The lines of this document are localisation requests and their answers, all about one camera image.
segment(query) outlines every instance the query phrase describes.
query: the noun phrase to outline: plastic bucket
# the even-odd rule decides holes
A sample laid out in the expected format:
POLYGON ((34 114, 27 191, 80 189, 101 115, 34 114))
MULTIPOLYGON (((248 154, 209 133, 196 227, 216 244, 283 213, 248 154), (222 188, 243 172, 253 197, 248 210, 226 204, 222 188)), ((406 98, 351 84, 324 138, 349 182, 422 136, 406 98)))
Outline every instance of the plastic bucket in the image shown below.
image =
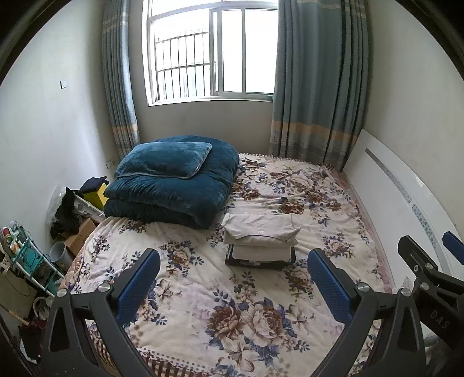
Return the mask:
POLYGON ((55 263, 64 273, 66 273, 69 270, 69 267, 71 267, 73 257, 69 254, 64 241, 58 241, 55 243, 50 249, 48 255, 50 256, 50 261, 55 263))

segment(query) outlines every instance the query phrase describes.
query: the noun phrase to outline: metal screw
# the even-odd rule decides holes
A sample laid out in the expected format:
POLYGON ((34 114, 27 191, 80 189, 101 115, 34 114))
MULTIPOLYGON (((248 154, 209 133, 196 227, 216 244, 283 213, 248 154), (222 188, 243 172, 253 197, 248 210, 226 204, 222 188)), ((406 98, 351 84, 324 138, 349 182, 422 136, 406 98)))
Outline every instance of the metal screw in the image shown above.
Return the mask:
POLYGON ((369 289, 371 289, 371 287, 369 287, 369 285, 366 283, 359 283, 357 287, 361 292, 367 292, 369 289))
POLYGON ((57 296, 58 296, 58 297, 64 297, 64 296, 66 296, 67 293, 68 293, 68 290, 62 288, 62 289, 60 289, 60 290, 57 292, 57 296))
POLYGON ((111 288, 111 285, 109 283, 102 283, 98 286, 98 290, 100 292, 108 292, 111 288))
POLYGON ((409 297, 409 296, 411 296, 411 293, 412 293, 411 290, 408 289, 408 288, 402 288, 402 289, 401 289, 401 294, 402 294, 403 296, 409 297))

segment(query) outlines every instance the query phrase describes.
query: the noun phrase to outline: white wall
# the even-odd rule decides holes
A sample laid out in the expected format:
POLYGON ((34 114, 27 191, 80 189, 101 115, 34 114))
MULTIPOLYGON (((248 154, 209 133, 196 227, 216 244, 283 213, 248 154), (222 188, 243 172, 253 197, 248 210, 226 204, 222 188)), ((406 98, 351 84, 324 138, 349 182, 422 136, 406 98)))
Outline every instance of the white wall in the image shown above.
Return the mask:
POLYGON ((129 14, 130 77, 142 142, 194 134, 222 139, 239 152, 267 154, 271 102, 220 100, 147 105, 142 60, 142 4, 143 0, 132 0, 129 14))
POLYGON ((365 129, 427 185, 464 236, 464 82, 395 0, 369 0, 372 82, 365 129))
POLYGON ((102 71, 104 0, 74 0, 34 36, 0 86, 0 225, 24 224, 44 251, 57 184, 112 175, 117 157, 102 71), (68 87, 60 89, 60 80, 68 87))

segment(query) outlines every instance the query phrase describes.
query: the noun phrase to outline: striped curtain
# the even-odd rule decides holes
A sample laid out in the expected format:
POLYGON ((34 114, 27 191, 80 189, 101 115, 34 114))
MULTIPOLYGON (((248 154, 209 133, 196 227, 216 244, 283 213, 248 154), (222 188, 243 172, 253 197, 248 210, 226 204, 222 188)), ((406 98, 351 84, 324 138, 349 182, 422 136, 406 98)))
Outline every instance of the striped curtain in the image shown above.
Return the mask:
POLYGON ((106 0, 103 17, 103 77, 119 157, 140 144, 129 74, 130 0, 106 0))
POLYGON ((361 132, 367 70, 363 0, 279 0, 269 154, 341 170, 361 132))

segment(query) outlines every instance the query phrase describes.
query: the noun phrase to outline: folded blanket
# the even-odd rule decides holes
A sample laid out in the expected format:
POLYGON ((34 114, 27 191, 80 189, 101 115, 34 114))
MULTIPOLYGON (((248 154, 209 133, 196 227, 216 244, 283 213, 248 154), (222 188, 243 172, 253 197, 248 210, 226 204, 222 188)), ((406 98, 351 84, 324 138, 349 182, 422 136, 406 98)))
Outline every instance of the folded blanket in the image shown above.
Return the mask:
POLYGON ((212 148, 190 179, 146 175, 117 178, 105 190, 109 199, 105 215, 209 228, 232 188, 238 167, 236 150, 226 142, 201 136, 168 137, 156 142, 210 143, 212 148))

